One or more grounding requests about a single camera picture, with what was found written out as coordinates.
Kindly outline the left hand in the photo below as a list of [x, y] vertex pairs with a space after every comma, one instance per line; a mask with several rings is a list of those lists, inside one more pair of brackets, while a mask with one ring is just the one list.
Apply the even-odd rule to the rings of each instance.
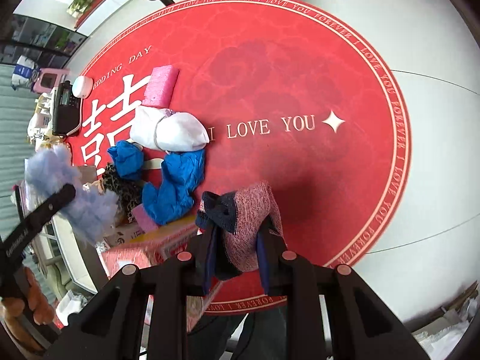
[[[41, 291], [33, 272], [24, 267], [24, 274], [28, 280], [28, 293], [26, 295], [28, 308], [33, 313], [36, 325], [47, 325], [53, 322], [55, 310]], [[7, 297], [1, 301], [1, 323], [7, 329], [8, 334], [15, 340], [18, 347], [24, 348], [31, 353], [41, 353], [45, 349], [25, 330], [18, 317], [23, 314], [25, 303], [22, 299]]]

